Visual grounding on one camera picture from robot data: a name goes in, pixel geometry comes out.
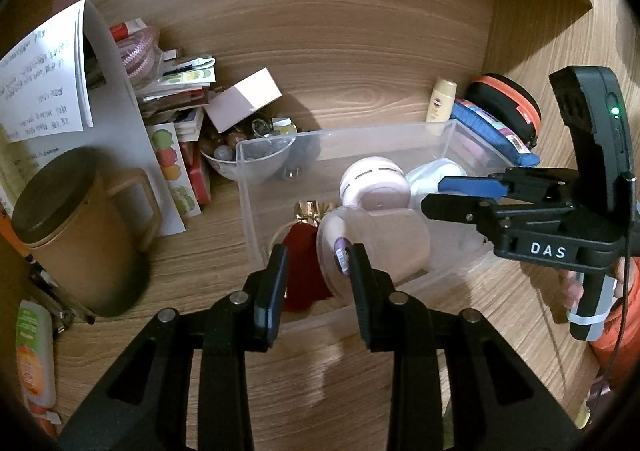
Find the right hand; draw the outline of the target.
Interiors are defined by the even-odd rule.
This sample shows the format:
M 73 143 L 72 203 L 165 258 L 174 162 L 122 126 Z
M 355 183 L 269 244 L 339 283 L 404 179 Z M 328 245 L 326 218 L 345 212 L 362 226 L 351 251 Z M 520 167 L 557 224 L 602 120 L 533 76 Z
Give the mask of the right hand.
M 639 276 L 639 259 L 631 258 L 629 263 L 626 263 L 624 258 L 620 258 L 612 268 L 616 280 L 613 304 L 616 304 L 624 295 L 625 270 L 628 270 L 627 292 L 630 293 Z M 567 309 L 574 309 L 578 306 L 582 295 L 584 295 L 584 288 L 582 284 L 577 281 L 577 273 L 574 271 L 561 270 L 559 276 L 563 295 L 563 306 Z

